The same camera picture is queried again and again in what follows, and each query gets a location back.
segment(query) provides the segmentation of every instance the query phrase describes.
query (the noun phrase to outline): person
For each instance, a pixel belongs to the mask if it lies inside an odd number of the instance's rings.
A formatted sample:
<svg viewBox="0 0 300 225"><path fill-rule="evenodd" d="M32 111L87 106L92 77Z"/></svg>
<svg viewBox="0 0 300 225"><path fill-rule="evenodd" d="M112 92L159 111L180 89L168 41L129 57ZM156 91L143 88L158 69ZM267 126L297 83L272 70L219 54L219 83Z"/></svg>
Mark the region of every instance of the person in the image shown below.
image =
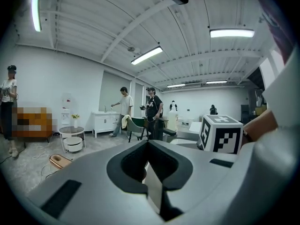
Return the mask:
<svg viewBox="0 0 300 225"><path fill-rule="evenodd" d="M114 132L112 132L111 134L109 134L112 137L116 137L119 133L119 130L122 126L122 118L125 115L129 115L131 116L131 107L133 107L133 99L132 96L128 95L128 90L126 87L122 87L120 89L121 94L122 94L122 98L120 100L120 102L116 103L116 104L112 104L112 107L121 104L121 113L120 113L120 117L119 117L119 121L117 123L117 127L114 130Z"/></svg>
<svg viewBox="0 0 300 225"><path fill-rule="evenodd" d="M4 80L1 85L0 102L1 102L1 126L4 138L9 143L9 153L13 158L17 158L19 152L16 148L15 141L12 138L12 107L17 97L17 80L15 79L16 66L11 65L7 68L8 79Z"/></svg>
<svg viewBox="0 0 300 225"><path fill-rule="evenodd" d="M217 115L218 114L217 109L215 108L214 105L211 105L210 114L211 115Z"/></svg>
<svg viewBox="0 0 300 225"><path fill-rule="evenodd" d="M176 110L177 110L177 104L175 104L175 101L172 101L172 104L170 104L170 111L172 110L172 107L175 106Z"/></svg>
<svg viewBox="0 0 300 225"><path fill-rule="evenodd" d="M147 121L148 121L148 131L151 132L149 135L150 139L154 139L155 133L155 120L162 117L163 111L163 102L156 96L155 88L149 88L148 94L150 99L146 104L146 114L147 114Z"/></svg>

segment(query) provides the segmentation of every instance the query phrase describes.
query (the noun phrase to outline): ceiling light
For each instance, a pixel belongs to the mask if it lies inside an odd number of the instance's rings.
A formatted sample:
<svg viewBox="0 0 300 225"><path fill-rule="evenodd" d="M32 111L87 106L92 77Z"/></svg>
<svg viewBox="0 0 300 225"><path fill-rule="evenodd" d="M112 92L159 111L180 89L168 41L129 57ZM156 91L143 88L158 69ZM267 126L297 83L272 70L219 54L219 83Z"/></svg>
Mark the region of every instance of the ceiling light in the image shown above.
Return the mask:
<svg viewBox="0 0 300 225"><path fill-rule="evenodd" d="M34 28L37 32L41 31L41 22L39 19L39 0L31 0L31 13L32 13L32 19Z"/></svg>
<svg viewBox="0 0 300 225"><path fill-rule="evenodd" d="M210 30L211 38L218 37L247 37L252 38L254 31L250 29L214 29Z"/></svg>
<svg viewBox="0 0 300 225"><path fill-rule="evenodd" d="M163 49L160 46L158 46L158 47L153 48L152 50L144 53L143 55L139 56L138 58L132 60L131 63L133 65L136 65L136 64L146 60L147 58L150 58L158 53L161 53L162 51L163 51Z"/></svg>
<svg viewBox="0 0 300 225"><path fill-rule="evenodd" d="M183 86L185 86L185 84L170 85L167 86L167 88L176 88L176 87L183 87Z"/></svg>
<svg viewBox="0 0 300 225"><path fill-rule="evenodd" d="M206 82L206 84L216 84L216 83L227 83L227 81L210 81L210 82Z"/></svg>

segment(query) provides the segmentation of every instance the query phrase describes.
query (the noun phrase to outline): box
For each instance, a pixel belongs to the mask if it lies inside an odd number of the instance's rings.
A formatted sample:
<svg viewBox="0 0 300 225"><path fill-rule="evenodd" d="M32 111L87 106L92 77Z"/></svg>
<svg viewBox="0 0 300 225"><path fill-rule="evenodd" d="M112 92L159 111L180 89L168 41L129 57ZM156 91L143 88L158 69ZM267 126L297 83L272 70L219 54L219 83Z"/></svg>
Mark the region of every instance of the box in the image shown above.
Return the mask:
<svg viewBox="0 0 300 225"><path fill-rule="evenodd" d="M266 110L267 110L267 106L266 105L262 105L261 107L256 107L255 108L257 116L261 115Z"/></svg>
<svg viewBox="0 0 300 225"><path fill-rule="evenodd" d="M200 149L204 151L238 154L243 135L243 124L227 115L204 115Z"/></svg>

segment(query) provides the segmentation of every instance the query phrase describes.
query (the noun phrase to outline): black t-shirt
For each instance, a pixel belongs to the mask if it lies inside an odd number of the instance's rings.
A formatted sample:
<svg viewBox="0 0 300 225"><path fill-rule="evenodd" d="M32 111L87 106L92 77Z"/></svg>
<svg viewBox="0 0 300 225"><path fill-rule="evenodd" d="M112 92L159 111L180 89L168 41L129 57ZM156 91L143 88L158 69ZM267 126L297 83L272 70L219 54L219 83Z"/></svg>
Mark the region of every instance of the black t-shirt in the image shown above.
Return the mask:
<svg viewBox="0 0 300 225"><path fill-rule="evenodd" d="M147 103L147 117L153 118L159 111L159 105L162 103L162 101L159 99L158 96L151 97L149 102Z"/></svg>

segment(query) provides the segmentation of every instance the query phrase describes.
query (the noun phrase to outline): storage cabinet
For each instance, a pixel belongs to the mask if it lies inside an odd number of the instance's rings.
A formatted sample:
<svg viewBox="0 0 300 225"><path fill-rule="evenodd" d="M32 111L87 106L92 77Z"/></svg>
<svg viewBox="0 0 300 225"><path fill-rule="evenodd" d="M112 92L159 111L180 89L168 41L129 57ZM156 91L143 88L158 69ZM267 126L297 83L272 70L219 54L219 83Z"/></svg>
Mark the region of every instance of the storage cabinet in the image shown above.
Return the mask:
<svg viewBox="0 0 300 225"><path fill-rule="evenodd" d="M119 116L120 114L116 112L92 112L95 138L97 133L113 131L117 127Z"/></svg>

